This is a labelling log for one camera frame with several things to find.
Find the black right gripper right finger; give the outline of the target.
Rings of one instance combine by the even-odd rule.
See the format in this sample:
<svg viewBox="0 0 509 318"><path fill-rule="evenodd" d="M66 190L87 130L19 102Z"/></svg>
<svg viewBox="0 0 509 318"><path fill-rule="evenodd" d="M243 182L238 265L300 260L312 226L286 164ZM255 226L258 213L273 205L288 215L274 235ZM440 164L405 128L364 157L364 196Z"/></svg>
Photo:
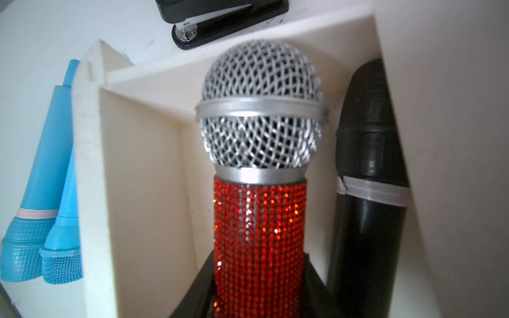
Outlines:
<svg viewBox="0 0 509 318"><path fill-rule="evenodd" d="M345 317L313 267L309 254L304 255L300 293L300 317Z"/></svg>

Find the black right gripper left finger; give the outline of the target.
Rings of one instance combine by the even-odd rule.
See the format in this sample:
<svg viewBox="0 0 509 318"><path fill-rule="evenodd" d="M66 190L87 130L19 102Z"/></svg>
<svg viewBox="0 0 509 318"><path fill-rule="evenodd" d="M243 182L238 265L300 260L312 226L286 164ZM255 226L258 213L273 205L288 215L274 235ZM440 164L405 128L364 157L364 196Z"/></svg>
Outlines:
<svg viewBox="0 0 509 318"><path fill-rule="evenodd" d="M213 302L215 300L216 292L214 270L214 252L212 251L206 258L184 298L170 315L170 318L214 317Z"/></svg>

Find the black handheld microphone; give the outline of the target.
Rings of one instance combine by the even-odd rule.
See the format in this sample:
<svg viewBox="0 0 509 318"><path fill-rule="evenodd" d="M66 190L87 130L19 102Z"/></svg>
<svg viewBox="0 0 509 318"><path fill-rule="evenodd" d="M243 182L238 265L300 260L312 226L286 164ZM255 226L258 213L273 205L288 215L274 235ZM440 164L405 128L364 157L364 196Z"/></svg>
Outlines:
<svg viewBox="0 0 509 318"><path fill-rule="evenodd" d="M335 136L327 287L344 317L387 317L411 191L382 60L353 74Z"/></svg>

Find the white drawer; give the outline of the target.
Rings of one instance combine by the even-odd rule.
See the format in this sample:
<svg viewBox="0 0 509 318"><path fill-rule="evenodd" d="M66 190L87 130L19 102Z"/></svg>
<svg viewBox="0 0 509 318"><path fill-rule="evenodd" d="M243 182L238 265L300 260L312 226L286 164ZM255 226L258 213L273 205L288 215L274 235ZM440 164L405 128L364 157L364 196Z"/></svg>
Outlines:
<svg viewBox="0 0 509 318"><path fill-rule="evenodd" d="M212 62L253 39L299 48L322 80L328 124L309 166L305 251L330 264L335 131L351 77L380 56L371 8L243 33L144 64L106 42L85 53L72 106L87 317L169 317L213 249L213 176L195 108Z"/></svg>

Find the blue toy microphone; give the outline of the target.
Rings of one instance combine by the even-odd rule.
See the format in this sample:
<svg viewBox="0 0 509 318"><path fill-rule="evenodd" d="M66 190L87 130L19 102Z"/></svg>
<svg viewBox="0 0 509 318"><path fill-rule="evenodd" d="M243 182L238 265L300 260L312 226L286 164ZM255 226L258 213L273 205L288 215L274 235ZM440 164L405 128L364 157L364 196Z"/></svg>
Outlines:
<svg viewBox="0 0 509 318"><path fill-rule="evenodd" d="M44 246L40 249L43 280L52 285L83 278L76 161L72 152L62 192L60 208Z"/></svg>
<svg viewBox="0 0 509 318"><path fill-rule="evenodd" d="M55 86L21 205L2 240L1 279L25 282L42 276L41 248L60 207L73 145L71 91L78 60Z"/></svg>

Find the red glitter microphone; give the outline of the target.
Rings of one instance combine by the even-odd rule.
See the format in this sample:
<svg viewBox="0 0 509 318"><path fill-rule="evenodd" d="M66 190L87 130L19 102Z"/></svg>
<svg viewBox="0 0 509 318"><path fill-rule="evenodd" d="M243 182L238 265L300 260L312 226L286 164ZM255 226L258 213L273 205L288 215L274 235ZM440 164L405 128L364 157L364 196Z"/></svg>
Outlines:
<svg viewBox="0 0 509 318"><path fill-rule="evenodd" d="M298 317L306 170L328 109L314 66L275 40L226 50L205 76L196 120L213 179L216 317Z"/></svg>

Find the white three-drawer cabinet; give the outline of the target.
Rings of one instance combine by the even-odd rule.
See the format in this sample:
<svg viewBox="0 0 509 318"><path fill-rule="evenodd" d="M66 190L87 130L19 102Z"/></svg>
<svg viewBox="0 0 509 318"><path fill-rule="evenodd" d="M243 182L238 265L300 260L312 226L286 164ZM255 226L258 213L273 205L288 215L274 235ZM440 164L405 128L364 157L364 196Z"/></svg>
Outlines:
<svg viewBox="0 0 509 318"><path fill-rule="evenodd" d="M446 317L508 316L508 2L375 1Z"/></svg>

